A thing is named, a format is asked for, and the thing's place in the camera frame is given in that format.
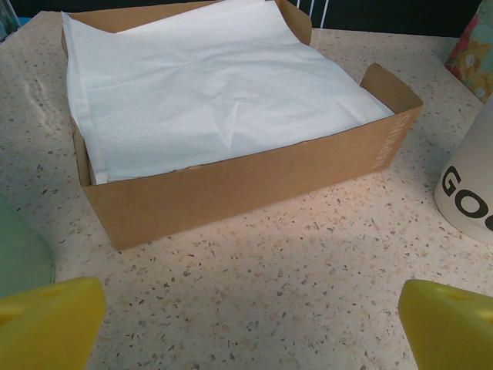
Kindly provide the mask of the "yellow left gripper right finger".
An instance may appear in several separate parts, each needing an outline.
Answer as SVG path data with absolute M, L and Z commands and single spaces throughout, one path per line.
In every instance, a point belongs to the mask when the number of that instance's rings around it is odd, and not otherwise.
M 409 280 L 398 314 L 419 369 L 492 368 L 491 297 Z

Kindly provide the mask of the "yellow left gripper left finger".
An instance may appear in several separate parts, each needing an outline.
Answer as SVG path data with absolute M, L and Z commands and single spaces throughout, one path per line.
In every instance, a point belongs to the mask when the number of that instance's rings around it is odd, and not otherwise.
M 105 315 L 96 277 L 1 299 L 2 369 L 84 369 Z

